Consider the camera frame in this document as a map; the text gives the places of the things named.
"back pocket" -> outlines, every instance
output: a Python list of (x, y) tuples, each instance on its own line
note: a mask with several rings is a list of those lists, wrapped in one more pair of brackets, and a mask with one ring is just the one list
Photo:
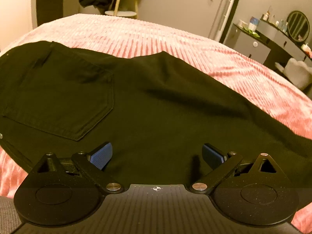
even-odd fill
[(6, 99), (3, 116), (78, 141), (113, 108), (113, 75), (52, 43)]

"crosshair symbol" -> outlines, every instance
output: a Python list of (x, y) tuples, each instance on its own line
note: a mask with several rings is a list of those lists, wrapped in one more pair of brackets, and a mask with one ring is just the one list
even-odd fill
[(162, 188), (160, 188), (159, 186), (155, 186), (155, 187), (153, 187), (153, 188), (151, 188), (151, 189), (153, 189), (153, 190), (155, 190), (156, 192), (158, 192), (160, 189), (162, 189)]

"dark wooden panel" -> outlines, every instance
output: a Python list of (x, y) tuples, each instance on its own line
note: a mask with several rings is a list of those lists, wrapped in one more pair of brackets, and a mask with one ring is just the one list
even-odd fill
[(36, 0), (38, 26), (63, 17), (63, 0)]

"pink item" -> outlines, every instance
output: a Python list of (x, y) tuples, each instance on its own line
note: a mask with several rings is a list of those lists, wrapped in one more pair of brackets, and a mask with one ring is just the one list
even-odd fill
[[(166, 51), (243, 95), (297, 135), (312, 139), (312, 101), (274, 71), (214, 40), (134, 19), (77, 14), (41, 25), (0, 56), (40, 40), (123, 58)], [(0, 147), (0, 195), (12, 198), (26, 175)], [(312, 205), (298, 211), (292, 224), (303, 233), (312, 231)]]

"round metal bolt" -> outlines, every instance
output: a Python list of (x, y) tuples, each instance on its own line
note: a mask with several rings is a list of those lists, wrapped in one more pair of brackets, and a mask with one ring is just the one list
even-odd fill
[(207, 189), (207, 185), (204, 183), (195, 183), (192, 185), (192, 187), (196, 191), (204, 191)]
[(106, 189), (110, 191), (118, 191), (119, 189), (121, 189), (121, 185), (118, 183), (109, 183), (106, 186)]

